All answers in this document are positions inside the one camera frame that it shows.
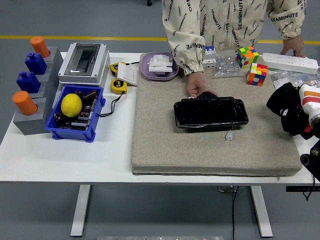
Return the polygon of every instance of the person's hand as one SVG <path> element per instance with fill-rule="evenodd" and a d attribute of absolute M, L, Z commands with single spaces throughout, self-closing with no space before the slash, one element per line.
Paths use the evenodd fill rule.
<path fill-rule="evenodd" d="M 283 40 L 283 49 L 280 52 L 281 55 L 285 55 L 290 49 L 293 49 L 293 55 L 300 58 L 305 58 L 306 55 L 302 52 L 304 48 L 304 41 L 301 35 L 290 39 Z"/>
<path fill-rule="evenodd" d="M 189 97 L 197 98 L 203 92 L 210 92 L 218 95 L 216 92 L 207 88 L 205 83 L 205 75 L 203 72 L 198 71 L 188 75 L 188 82 L 186 84 L 186 93 Z"/>

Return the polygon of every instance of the gray block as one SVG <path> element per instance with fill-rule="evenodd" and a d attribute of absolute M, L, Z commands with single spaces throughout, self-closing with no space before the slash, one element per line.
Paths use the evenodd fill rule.
<path fill-rule="evenodd" d="M 30 97 L 38 106 L 35 114 L 26 116 L 19 109 L 15 112 L 13 123 L 24 135 L 49 133 L 45 124 L 53 110 L 53 103 L 59 86 L 58 72 L 63 58 L 57 46 L 48 47 L 50 55 L 44 58 L 47 68 L 44 74 L 36 77 L 41 83 L 38 93 L 30 93 Z"/>
<path fill-rule="evenodd" d="M 50 101 L 45 97 L 35 98 L 33 101 L 38 106 L 36 113 L 27 116 L 17 108 L 13 123 L 24 135 L 49 133 L 49 131 L 45 130 L 45 124 L 51 114 L 52 103 L 50 105 Z"/>

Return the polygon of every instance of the person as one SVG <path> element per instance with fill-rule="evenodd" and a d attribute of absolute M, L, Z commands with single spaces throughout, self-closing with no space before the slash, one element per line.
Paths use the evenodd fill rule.
<path fill-rule="evenodd" d="M 162 0 L 167 40 L 175 61 L 187 76 L 186 92 L 190 97 L 211 91 L 206 87 L 202 66 L 205 47 L 236 51 L 254 46 L 265 13 L 281 33 L 280 54 L 293 50 L 295 56 L 306 57 L 301 37 L 306 0 Z"/>

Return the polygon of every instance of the table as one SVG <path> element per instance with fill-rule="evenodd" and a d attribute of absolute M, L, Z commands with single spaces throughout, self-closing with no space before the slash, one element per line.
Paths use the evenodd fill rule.
<path fill-rule="evenodd" d="M 110 53 L 111 63 L 138 62 L 140 56 L 141 53 Z M 110 112 L 111 101 L 118 97 L 108 87 L 113 79 L 109 72 L 103 91 L 106 104 L 101 113 Z M 95 140 L 92 143 L 72 139 L 54 140 L 51 133 L 25 136 L 11 121 L 0 145 L 0 182 L 81 184 L 71 230 L 72 236 L 82 235 L 90 185 L 123 183 L 251 186 L 260 222 L 260 232 L 261 235 L 265 233 L 263 237 L 272 237 L 272 232 L 260 186 L 264 184 L 311 185 L 313 183 L 312 175 L 304 167 L 294 176 L 280 178 L 133 175 L 130 160 L 136 99 L 136 87 L 129 86 L 128 93 L 116 103 L 114 113 L 99 119 Z M 315 137 L 309 140 L 304 140 L 300 136 L 294 137 L 300 155 L 309 153 L 317 140 Z"/>

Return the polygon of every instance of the gray cushion pad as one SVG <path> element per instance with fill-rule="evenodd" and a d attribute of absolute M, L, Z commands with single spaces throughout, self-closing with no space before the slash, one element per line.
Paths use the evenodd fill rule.
<path fill-rule="evenodd" d="M 233 131 L 190 132 L 177 128 L 174 103 L 186 95 L 187 77 L 151 81 L 139 74 L 131 165 L 134 174 L 293 176 L 302 167 L 293 137 L 266 103 L 274 92 L 269 76 L 263 86 L 245 77 L 214 77 L 207 86 L 220 96 L 244 102 L 249 123 Z"/>

